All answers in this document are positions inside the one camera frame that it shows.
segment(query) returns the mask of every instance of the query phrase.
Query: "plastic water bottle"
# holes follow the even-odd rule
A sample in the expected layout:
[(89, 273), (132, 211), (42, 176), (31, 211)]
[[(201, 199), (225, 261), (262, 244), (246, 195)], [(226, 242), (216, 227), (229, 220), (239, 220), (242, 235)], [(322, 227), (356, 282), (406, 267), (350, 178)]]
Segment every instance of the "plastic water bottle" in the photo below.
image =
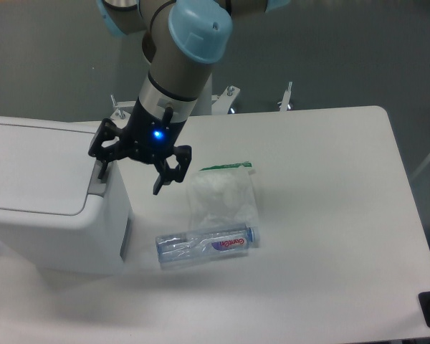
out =
[(236, 226), (188, 231), (156, 237), (161, 264), (245, 252), (255, 239), (256, 228)]

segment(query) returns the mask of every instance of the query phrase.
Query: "white table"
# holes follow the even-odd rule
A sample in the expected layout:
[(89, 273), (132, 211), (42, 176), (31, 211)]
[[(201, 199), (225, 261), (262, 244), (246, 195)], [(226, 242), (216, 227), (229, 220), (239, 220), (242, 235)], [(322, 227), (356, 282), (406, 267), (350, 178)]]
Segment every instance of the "white table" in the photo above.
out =
[(190, 118), (189, 173), (251, 161), (261, 222), (248, 257), (161, 271), (186, 230), (185, 183), (120, 168), (136, 215), (125, 271), (39, 271), (0, 243), (2, 343), (354, 343), (430, 336), (430, 253), (379, 107)]

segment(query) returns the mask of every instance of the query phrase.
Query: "white plastic container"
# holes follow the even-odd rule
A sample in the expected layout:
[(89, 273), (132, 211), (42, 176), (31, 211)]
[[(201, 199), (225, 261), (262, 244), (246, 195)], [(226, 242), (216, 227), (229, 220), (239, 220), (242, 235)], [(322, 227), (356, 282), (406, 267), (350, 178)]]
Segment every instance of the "white plastic container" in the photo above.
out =
[(116, 163), (97, 179), (96, 128), (0, 118), (0, 240), (38, 267), (112, 274), (133, 217)]

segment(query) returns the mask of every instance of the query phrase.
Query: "robotic arm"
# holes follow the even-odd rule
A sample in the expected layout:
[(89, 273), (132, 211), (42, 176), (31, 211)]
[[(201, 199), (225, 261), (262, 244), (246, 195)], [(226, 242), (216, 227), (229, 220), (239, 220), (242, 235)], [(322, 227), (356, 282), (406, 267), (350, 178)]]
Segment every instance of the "robotic arm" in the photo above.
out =
[[(153, 187), (185, 178), (191, 147), (174, 144), (226, 48), (232, 20), (270, 11), (289, 0), (97, 0), (110, 31), (125, 35), (147, 30), (142, 48), (150, 70), (128, 124), (120, 129), (106, 118), (92, 139), (89, 155), (102, 163), (98, 178), (114, 160), (131, 158), (153, 164)], [(167, 158), (175, 155), (171, 168)]]

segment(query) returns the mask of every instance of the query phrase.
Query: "plastic bag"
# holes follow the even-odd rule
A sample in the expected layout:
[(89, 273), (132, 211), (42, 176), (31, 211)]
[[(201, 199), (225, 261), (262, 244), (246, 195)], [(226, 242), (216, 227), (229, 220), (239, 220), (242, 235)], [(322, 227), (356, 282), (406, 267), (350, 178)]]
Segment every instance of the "plastic bag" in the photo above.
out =
[(245, 224), (258, 226), (249, 169), (218, 168), (193, 174), (188, 183), (191, 229)]

